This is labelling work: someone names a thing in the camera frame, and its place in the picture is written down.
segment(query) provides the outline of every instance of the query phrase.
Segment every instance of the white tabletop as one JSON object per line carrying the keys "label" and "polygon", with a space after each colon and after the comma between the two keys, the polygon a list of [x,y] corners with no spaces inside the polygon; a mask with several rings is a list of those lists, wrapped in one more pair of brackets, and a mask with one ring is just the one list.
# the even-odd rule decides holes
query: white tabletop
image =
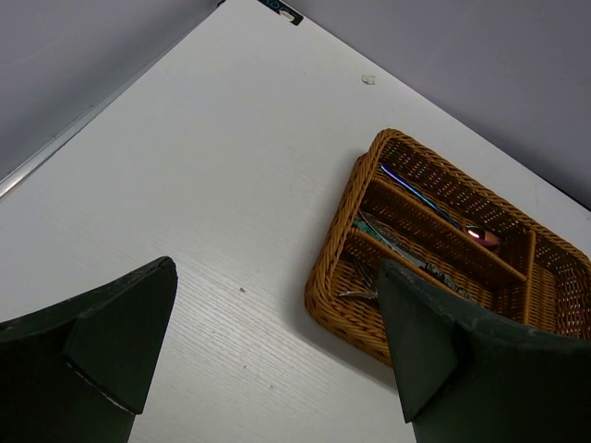
{"label": "white tabletop", "polygon": [[0,320],[169,255],[175,310],[132,442],[414,441],[391,369],[303,306],[384,127],[591,252],[587,210],[309,20],[235,0],[2,200]]}

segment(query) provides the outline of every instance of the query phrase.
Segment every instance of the dark green object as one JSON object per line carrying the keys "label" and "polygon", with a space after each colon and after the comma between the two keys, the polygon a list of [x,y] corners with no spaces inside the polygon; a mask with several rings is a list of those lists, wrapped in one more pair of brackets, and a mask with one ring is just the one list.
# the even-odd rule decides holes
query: dark green object
{"label": "dark green object", "polygon": [[378,295],[418,443],[589,441],[591,343],[493,314],[391,261]]}
{"label": "dark green object", "polygon": [[127,442],[176,293],[168,257],[0,324],[0,441]]}

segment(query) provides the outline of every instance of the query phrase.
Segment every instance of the wicker tray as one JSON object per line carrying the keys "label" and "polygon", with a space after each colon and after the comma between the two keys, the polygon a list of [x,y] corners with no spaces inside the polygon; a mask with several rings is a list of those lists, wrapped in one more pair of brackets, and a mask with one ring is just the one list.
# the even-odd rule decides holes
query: wicker tray
{"label": "wicker tray", "polygon": [[[462,225],[485,226],[500,238],[501,246],[492,253],[470,240],[395,184],[381,163]],[[407,247],[487,309],[526,325],[591,340],[589,259],[432,150],[387,129],[356,161],[305,295],[308,312],[323,327],[385,364],[391,360],[379,309],[337,296],[363,290],[350,257],[373,269],[385,258],[396,260],[454,292],[353,226],[359,209],[378,216]]]}

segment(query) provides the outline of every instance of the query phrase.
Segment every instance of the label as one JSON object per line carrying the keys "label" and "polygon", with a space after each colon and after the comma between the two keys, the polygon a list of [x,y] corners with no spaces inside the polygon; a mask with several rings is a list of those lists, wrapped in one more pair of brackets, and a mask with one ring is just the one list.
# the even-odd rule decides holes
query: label
{"label": "label", "polygon": [[268,9],[270,9],[271,11],[275,11],[275,13],[277,13],[281,16],[284,16],[287,18],[293,18],[293,19],[290,19],[290,21],[292,22],[292,25],[297,26],[304,19],[304,16],[302,16],[299,12],[294,11],[294,9],[292,9],[291,7],[286,5],[285,3],[280,2],[278,0],[259,0],[259,3],[262,3]]}

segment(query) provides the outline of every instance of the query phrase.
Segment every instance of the basket compartment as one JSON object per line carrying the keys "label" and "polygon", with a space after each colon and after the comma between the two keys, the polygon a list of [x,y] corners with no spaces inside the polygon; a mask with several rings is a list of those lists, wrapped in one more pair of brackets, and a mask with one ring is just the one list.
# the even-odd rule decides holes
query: basket compartment
{"label": "basket compartment", "polygon": [[534,278],[536,233],[529,231],[504,242],[502,259],[525,275],[525,282],[503,288],[495,293],[492,311],[520,323],[529,324],[525,316],[531,304]]}
{"label": "basket compartment", "polygon": [[433,264],[438,267],[448,263],[495,289],[525,282],[523,273],[454,228],[424,203],[417,202],[398,185],[381,178],[372,179],[362,208],[378,216],[397,233],[403,233],[411,244],[432,252]]}

